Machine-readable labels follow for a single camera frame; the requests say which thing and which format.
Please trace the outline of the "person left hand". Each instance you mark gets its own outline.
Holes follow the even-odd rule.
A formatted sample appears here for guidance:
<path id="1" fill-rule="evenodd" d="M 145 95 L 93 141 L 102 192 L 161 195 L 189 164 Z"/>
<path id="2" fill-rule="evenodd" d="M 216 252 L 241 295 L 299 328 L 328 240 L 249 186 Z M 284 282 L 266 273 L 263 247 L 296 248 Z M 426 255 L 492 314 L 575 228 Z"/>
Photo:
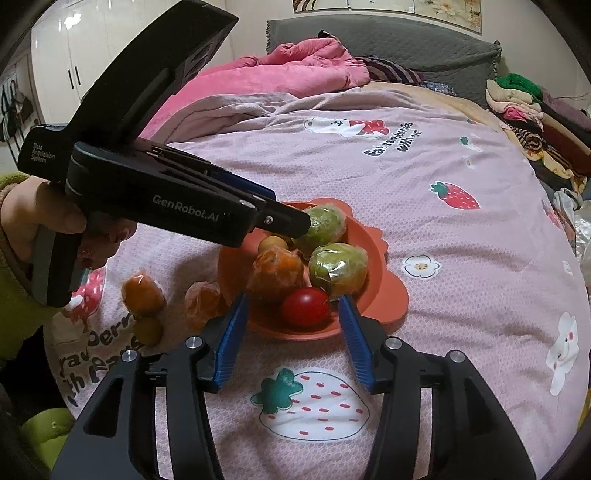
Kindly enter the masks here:
<path id="1" fill-rule="evenodd" d="M 80 234 L 77 263 L 83 268 L 99 268 L 113 257 L 120 244 L 136 231 L 125 219 L 100 215 L 88 225 L 82 211 L 66 195 L 49 183 L 29 177 L 11 183 L 1 191 L 1 250 L 17 265 L 28 263 L 40 227 L 63 234 Z"/>

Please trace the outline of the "left green sleeve forearm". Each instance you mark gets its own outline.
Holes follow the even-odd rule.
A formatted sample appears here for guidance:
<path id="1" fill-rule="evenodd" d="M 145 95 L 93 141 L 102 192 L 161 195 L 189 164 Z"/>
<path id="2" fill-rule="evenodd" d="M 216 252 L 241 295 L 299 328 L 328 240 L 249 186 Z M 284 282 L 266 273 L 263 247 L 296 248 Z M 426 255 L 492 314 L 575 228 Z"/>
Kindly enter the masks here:
<path id="1" fill-rule="evenodd" d="M 20 183 L 32 177 L 22 173 L 1 177 L 1 191 L 11 183 Z M 23 345 L 41 326 L 48 314 L 30 296 L 30 269 L 27 263 L 17 265 L 5 258 L 1 250 L 1 363 L 14 359 Z M 45 441 L 49 447 L 24 436 L 6 415 L 1 416 L 1 451 L 16 462 L 1 475 L 4 479 L 25 479 L 27 471 L 48 477 L 60 453 L 67 432 L 51 430 Z"/>

